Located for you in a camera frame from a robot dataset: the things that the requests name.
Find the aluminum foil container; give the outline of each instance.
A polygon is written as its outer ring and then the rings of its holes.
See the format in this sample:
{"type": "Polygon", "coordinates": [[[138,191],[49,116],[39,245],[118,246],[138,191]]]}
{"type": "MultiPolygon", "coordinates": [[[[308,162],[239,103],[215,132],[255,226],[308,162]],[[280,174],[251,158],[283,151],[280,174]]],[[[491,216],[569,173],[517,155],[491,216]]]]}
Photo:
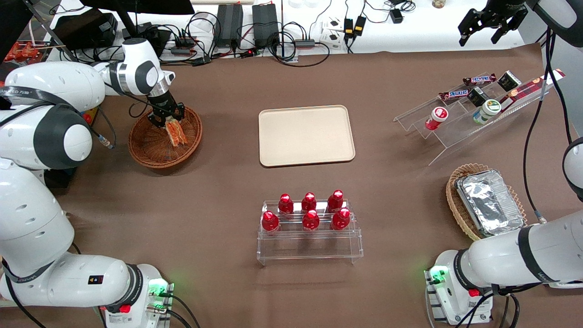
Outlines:
{"type": "Polygon", "coordinates": [[[501,235],[525,225],[500,172],[488,170],[460,177],[455,187],[484,237],[501,235]]]}

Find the red plastic bottle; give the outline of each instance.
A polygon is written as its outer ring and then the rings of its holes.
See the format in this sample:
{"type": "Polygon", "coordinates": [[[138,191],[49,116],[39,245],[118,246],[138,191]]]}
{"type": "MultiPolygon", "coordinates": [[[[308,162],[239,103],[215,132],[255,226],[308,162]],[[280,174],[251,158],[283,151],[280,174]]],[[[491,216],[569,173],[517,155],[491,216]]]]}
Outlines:
{"type": "Polygon", "coordinates": [[[350,224],[350,211],[343,207],[332,217],[330,230],[342,230],[350,224]]]}
{"type": "Polygon", "coordinates": [[[288,194],[279,197],[278,209],[280,214],[293,214],[293,202],[288,194]]]}
{"type": "Polygon", "coordinates": [[[342,204],[344,203],[344,194],[342,190],[336,190],[334,193],[328,197],[328,208],[326,212],[328,213],[335,213],[338,212],[339,209],[342,208],[342,204]]]}
{"type": "Polygon", "coordinates": [[[307,193],[304,199],[301,200],[301,211],[306,213],[307,211],[316,209],[316,196],[313,193],[307,193]]]}
{"type": "Polygon", "coordinates": [[[272,211],[265,211],[261,218],[261,226],[265,231],[272,232],[279,230],[279,218],[272,211]]]}
{"type": "Polygon", "coordinates": [[[320,225],[320,217],[316,210],[309,210],[306,214],[304,214],[304,218],[301,220],[302,225],[304,226],[304,231],[314,231],[318,229],[318,225],[320,225]]]}

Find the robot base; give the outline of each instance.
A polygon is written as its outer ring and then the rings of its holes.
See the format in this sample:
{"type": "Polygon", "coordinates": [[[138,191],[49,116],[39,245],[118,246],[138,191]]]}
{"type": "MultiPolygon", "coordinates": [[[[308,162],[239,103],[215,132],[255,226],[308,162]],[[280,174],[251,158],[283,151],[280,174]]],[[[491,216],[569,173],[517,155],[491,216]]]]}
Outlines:
{"type": "Polygon", "coordinates": [[[169,328],[170,316],[146,311],[148,304],[170,306],[172,299],[151,295],[152,292],[172,292],[174,284],[162,279],[160,272],[149,264],[138,264],[143,274],[143,287],[138,300],[128,313],[105,311],[107,328],[169,328]]]}
{"type": "MultiPolygon", "coordinates": [[[[454,258],[458,251],[446,250],[436,260],[435,266],[425,271],[429,300],[436,321],[445,321],[451,325],[458,324],[480,300],[481,296],[471,297],[468,291],[459,283],[454,272],[454,258]],[[441,283],[430,285],[435,279],[441,283]]],[[[492,298],[484,301],[476,310],[472,323],[487,323],[490,321],[492,298]]],[[[463,321],[467,324],[470,317],[463,321]]]]}

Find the clear acrylic rack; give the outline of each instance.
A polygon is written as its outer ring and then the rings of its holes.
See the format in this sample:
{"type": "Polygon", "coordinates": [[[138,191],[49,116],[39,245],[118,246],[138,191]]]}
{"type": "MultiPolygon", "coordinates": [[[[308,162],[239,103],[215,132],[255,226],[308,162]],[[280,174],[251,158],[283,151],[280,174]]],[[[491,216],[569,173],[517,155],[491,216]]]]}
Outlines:
{"type": "Polygon", "coordinates": [[[326,212],[327,200],[318,200],[316,212],[320,225],[316,231],[304,231],[301,200],[294,200],[293,214],[280,214],[279,201],[265,201],[261,214],[272,211],[279,218],[280,230],[257,230],[257,260],[265,265],[268,260],[288,259],[350,259],[355,263],[363,257],[362,234],[352,206],[345,199],[344,207],[350,210],[350,224],[341,231],[330,230],[333,214],[326,212]]]}
{"type": "MultiPolygon", "coordinates": [[[[490,75],[484,72],[478,76],[490,75]]],[[[490,99],[496,99],[500,101],[504,96],[508,94],[497,82],[490,83],[488,85],[479,86],[485,94],[489,96],[490,99]]],[[[547,85],[545,94],[552,89],[553,84],[550,81],[550,85],[547,85]]],[[[458,85],[455,88],[448,90],[455,91],[460,89],[472,89],[473,86],[458,85]]],[[[435,97],[428,102],[425,102],[414,109],[403,113],[393,120],[393,122],[399,122],[405,131],[413,131],[415,129],[419,134],[427,139],[429,136],[434,135],[443,146],[443,151],[437,155],[429,165],[433,164],[438,158],[445,157],[475,140],[480,135],[492,130],[494,127],[500,126],[500,121],[510,123],[516,118],[517,115],[512,115],[516,113],[519,109],[532,103],[533,101],[540,98],[540,90],[533,92],[525,98],[512,104],[504,113],[499,114],[491,118],[486,124],[480,125],[474,122],[472,119],[473,114],[478,110],[476,106],[467,98],[463,97],[458,100],[450,100],[443,102],[439,97],[435,97]],[[440,126],[433,131],[428,130],[425,127],[425,121],[430,117],[431,111],[435,107],[445,107],[448,110],[449,116],[447,120],[440,124],[440,126]]]]}

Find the round wicker basket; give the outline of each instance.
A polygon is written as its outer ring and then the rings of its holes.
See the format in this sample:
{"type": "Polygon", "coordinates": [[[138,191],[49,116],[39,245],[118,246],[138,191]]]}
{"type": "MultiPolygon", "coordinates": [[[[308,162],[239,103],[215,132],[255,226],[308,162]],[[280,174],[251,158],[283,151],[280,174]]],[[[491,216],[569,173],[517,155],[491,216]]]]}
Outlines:
{"type": "MultiPolygon", "coordinates": [[[[462,199],[460,198],[454,184],[459,177],[472,175],[474,173],[480,173],[485,170],[489,170],[489,168],[486,165],[482,164],[474,163],[462,165],[458,167],[453,173],[451,173],[449,181],[447,181],[447,186],[445,187],[447,203],[449,204],[451,212],[454,214],[455,220],[457,221],[460,228],[462,228],[466,235],[468,235],[472,240],[479,240],[484,237],[482,237],[478,232],[476,225],[474,224],[472,217],[470,217],[468,210],[466,209],[466,206],[464,205],[462,199]]],[[[516,205],[518,205],[518,209],[520,210],[524,222],[526,223],[526,214],[524,212],[522,204],[520,203],[520,200],[518,199],[518,196],[516,195],[512,187],[510,187],[509,185],[506,185],[506,187],[508,187],[508,191],[514,198],[516,205]]]]}
{"type": "Polygon", "coordinates": [[[133,159],[147,168],[164,169],[192,155],[202,138],[201,118],[192,109],[184,109],[180,125],[188,143],[174,147],[166,130],[148,121],[147,115],[151,112],[140,116],[129,132],[128,148],[133,159]]]}

